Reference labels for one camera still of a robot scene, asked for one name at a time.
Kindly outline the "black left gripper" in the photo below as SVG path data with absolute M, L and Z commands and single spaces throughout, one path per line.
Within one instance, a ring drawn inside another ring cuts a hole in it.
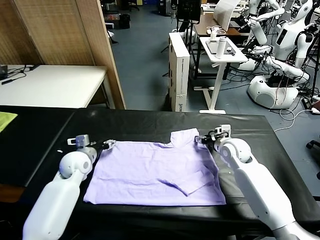
M 108 139 L 104 142 L 98 142 L 94 145 L 94 148 L 96 149 L 97 152 L 103 151 L 105 150 L 109 150 L 113 148 L 113 145 L 116 143 L 117 141 L 114 139 Z

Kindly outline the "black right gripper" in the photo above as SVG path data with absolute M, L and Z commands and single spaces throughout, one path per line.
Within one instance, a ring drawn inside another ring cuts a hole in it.
M 194 139 L 197 144 L 205 144 L 207 146 L 212 146 L 213 148 L 217 148 L 220 145 L 219 135 L 199 135 L 195 136 Z

